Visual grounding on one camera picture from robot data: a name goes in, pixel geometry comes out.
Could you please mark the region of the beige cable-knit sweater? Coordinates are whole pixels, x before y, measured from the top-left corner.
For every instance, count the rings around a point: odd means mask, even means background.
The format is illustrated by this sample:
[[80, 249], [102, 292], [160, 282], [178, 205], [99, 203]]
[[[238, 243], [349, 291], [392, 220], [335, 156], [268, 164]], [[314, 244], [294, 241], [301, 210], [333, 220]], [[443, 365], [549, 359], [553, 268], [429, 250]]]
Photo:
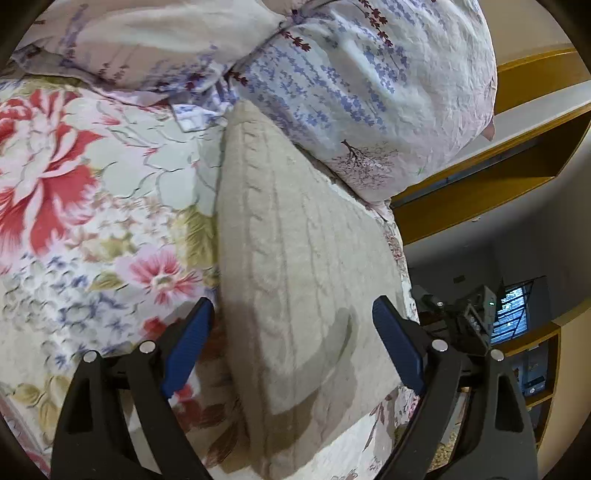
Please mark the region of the beige cable-knit sweater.
[[383, 223], [255, 105], [224, 132], [221, 315], [250, 457], [266, 479], [317, 479], [318, 454], [400, 378], [373, 323], [410, 308]]

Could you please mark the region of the wooden shelf unit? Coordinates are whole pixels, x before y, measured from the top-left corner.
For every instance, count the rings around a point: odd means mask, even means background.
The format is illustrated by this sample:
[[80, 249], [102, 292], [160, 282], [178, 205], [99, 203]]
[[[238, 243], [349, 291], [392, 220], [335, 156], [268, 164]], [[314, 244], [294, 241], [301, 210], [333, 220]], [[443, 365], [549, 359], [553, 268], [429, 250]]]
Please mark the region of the wooden shelf unit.
[[590, 302], [500, 349], [519, 373], [542, 479], [566, 454], [590, 415]]

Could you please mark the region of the white floral bed sheet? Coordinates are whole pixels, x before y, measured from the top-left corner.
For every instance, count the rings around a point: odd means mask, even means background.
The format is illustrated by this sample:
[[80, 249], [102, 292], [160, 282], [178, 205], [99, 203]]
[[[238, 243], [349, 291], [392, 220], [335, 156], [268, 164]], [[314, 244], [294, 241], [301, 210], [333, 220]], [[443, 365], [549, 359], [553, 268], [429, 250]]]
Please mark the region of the white floral bed sheet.
[[172, 411], [218, 479], [370, 478], [416, 405], [372, 320], [388, 295], [414, 315], [396, 226], [318, 171], [181, 172], [132, 195], [147, 333], [209, 295], [217, 319]]

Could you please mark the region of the grey electronic device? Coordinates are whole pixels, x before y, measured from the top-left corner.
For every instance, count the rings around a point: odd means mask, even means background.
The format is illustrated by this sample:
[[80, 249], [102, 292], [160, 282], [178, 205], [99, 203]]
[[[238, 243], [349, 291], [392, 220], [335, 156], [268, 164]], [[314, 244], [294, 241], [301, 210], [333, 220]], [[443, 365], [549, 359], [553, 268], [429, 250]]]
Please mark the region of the grey electronic device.
[[490, 350], [497, 318], [497, 297], [490, 288], [481, 285], [454, 302], [445, 302], [419, 285], [411, 293], [420, 324], [432, 336], [470, 355], [484, 356]]

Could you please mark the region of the barred window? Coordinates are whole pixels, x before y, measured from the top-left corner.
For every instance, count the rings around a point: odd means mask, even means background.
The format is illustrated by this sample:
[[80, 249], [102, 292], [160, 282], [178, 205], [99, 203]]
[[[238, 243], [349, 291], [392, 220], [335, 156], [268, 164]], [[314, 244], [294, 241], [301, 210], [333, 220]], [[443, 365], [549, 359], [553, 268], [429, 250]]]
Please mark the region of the barred window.
[[491, 344], [501, 344], [526, 333], [529, 326], [529, 301], [536, 285], [544, 276], [505, 285], [501, 283], [497, 312], [493, 322]]

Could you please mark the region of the red peony floral quilt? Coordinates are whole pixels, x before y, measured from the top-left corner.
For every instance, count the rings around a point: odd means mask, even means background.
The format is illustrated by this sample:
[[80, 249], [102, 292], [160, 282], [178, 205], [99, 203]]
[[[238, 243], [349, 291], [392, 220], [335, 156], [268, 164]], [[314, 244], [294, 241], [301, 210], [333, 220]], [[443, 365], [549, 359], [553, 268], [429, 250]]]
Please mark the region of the red peony floral quilt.
[[217, 294], [222, 137], [75, 80], [2, 77], [1, 414], [41, 471], [81, 356]]

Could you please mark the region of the lavender floral pillow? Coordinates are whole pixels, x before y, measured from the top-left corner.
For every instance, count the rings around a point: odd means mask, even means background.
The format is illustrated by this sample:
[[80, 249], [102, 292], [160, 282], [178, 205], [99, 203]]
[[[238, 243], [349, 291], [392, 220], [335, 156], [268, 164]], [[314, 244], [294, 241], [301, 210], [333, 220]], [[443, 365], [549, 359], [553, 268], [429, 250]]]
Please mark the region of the lavender floral pillow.
[[475, 1], [55, 1], [13, 58], [186, 132], [252, 102], [370, 203], [488, 133], [498, 83]]

